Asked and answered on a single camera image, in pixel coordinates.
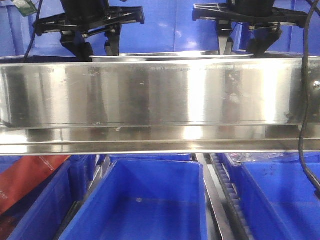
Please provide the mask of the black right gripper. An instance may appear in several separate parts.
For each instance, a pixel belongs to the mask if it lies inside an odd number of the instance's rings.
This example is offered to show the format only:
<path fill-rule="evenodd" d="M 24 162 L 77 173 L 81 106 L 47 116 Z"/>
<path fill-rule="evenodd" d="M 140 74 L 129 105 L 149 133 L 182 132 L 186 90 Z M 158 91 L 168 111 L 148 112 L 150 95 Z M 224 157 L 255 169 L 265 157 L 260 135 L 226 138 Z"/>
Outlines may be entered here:
<path fill-rule="evenodd" d="M 273 0 L 228 0 L 225 3 L 194 4 L 192 19 L 223 20 L 250 24 L 289 24 L 304 28 L 307 13 L 274 7 Z"/>

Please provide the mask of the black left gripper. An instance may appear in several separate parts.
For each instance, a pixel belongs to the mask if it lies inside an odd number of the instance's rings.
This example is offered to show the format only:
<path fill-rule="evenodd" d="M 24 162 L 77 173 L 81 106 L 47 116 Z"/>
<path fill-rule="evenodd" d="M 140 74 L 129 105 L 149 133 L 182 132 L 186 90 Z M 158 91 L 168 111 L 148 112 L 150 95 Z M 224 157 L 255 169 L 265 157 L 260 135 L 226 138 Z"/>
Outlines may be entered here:
<path fill-rule="evenodd" d="M 145 23 L 141 6 L 111 6 L 107 0 L 62 0 L 64 13 L 37 19 L 35 33 L 80 32 L 86 38 L 131 23 Z"/>

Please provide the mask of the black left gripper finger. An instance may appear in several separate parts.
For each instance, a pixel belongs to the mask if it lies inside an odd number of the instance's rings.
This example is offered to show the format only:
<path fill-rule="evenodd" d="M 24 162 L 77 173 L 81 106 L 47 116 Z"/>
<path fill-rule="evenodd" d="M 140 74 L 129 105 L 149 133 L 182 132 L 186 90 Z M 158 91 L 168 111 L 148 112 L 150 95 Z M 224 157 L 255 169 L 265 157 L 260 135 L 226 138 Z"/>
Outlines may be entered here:
<path fill-rule="evenodd" d="M 254 58 L 262 58 L 265 52 L 277 42 L 281 35 L 281 28 L 259 28 L 252 31 L 253 38 L 248 41 L 246 52 Z"/>
<path fill-rule="evenodd" d="M 231 54 L 234 41 L 231 38 L 233 32 L 232 22 L 229 20 L 216 21 L 216 33 L 218 37 L 218 53 Z"/>

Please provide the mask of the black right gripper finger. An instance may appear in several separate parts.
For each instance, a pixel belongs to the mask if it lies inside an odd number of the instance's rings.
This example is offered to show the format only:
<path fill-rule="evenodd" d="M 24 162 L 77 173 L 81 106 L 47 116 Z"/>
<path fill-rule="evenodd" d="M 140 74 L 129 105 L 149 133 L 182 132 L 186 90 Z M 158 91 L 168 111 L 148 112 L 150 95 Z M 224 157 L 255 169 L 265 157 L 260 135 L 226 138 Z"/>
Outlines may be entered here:
<path fill-rule="evenodd" d="M 107 38 L 104 49 L 107 56 L 118 56 L 120 53 L 120 37 L 122 27 L 119 24 L 110 26 L 105 32 Z"/>
<path fill-rule="evenodd" d="M 92 46 L 78 31 L 61 31 L 60 44 L 81 62 L 91 62 Z"/>

